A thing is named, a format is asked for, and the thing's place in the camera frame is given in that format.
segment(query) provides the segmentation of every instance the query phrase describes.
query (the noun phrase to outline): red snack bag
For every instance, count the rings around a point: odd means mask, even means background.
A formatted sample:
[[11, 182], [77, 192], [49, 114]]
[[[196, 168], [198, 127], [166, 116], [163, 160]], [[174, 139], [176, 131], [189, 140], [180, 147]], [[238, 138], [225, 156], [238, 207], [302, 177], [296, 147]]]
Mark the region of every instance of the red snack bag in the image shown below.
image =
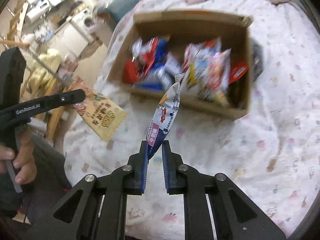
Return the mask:
[[229, 76], [229, 84], [240, 79], [249, 69], [249, 66], [243, 61], [238, 61], [231, 64], [231, 71]]
[[133, 84], [138, 81], [138, 66], [135, 62], [129, 59], [124, 64], [124, 69], [122, 73], [122, 82], [125, 84]]
[[147, 67], [143, 72], [144, 77], [146, 76], [149, 69], [153, 66], [153, 63], [155, 62], [155, 53], [156, 53], [156, 47], [158, 45], [158, 39], [159, 39], [158, 37], [155, 37], [153, 40], [150, 41], [150, 44], [147, 45], [147, 46], [151, 45], [150, 51], [146, 53], [141, 53], [140, 61], [145, 62], [147, 64]]

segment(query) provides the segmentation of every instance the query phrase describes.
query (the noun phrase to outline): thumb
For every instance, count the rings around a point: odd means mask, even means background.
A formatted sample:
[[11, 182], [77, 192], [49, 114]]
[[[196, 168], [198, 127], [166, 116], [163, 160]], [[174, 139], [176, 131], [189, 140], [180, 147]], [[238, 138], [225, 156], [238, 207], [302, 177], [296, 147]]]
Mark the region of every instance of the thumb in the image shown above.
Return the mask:
[[0, 160], [12, 160], [14, 158], [14, 151], [0, 143]]

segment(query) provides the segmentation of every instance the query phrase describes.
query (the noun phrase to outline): hand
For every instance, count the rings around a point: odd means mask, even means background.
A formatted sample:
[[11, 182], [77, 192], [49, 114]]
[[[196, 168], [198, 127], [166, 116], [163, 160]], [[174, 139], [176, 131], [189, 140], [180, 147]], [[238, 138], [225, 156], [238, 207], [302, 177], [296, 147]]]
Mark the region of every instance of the hand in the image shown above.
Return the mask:
[[37, 174], [35, 159], [32, 155], [34, 144], [31, 140], [31, 133], [26, 129], [21, 134], [21, 147], [16, 158], [14, 158], [14, 151], [5, 145], [0, 144], [0, 173], [6, 173], [7, 167], [4, 160], [13, 160], [13, 166], [16, 169], [21, 168], [17, 174], [15, 181], [17, 184], [27, 184], [32, 182]]

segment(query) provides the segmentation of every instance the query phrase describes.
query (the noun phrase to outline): white bedsheet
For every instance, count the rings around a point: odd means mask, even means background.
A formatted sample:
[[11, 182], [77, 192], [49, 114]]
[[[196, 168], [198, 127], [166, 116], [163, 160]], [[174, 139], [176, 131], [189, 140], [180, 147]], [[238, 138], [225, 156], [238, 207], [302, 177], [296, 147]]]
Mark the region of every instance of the white bedsheet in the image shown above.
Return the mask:
[[[320, 43], [307, 16], [290, 4], [266, 0], [142, 0], [134, 11], [199, 8], [252, 15], [251, 36], [263, 45], [264, 71], [252, 87], [250, 113], [231, 122], [179, 109], [168, 135], [173, 152], [201, 173], [229, 176], [289, 236], [320, 188]], [[65, 171], [75, 185], [126, 164], [145, 139], [157, 101], [108, 84], [105, 77], [133, 12], [113, 35], [95, 88], [128, 112], [107, 144], [77, 117], [64, 140]], [[183, 197], [166, 194], [161, 150], [150, 160], [146, 193], [129, 196], [126, 233], [140, 239], [184, 239]]]

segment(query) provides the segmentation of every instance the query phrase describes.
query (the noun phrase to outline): cardboard box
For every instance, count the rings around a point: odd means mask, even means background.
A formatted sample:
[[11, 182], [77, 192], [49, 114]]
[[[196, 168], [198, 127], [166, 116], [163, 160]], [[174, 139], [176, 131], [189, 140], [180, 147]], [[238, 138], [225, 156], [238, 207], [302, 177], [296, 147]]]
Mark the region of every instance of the cardboard box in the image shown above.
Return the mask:
[[[212, 11], [172, 10], [164, 12], [140, 13], [134, 15], [134, 24], [125, 38], [119, 54], [108, 76], [110, 82], [119, 83], [122, 79], [124, 64], [132, 58], [130, 48], [141, 37], [143, 42], [155, 36], [170, 34], [168, 50], [183, 63], [184, 51], [189, 43], [200, 43], [221, 37], [222, 50], [231, 48], [231, 60], [244, 60], [249, 71], [239, 80], [242, 108], [222, 108], [217, 103], [181, 95], [181, 106], [220, 114], [231, 119], [238, 119], [249, 111], [251, 90], [252, 55], [248, 27], [250, 17]], [[161, 99], [164, 92], [144, 90], [124, 85], [133, 94]]]

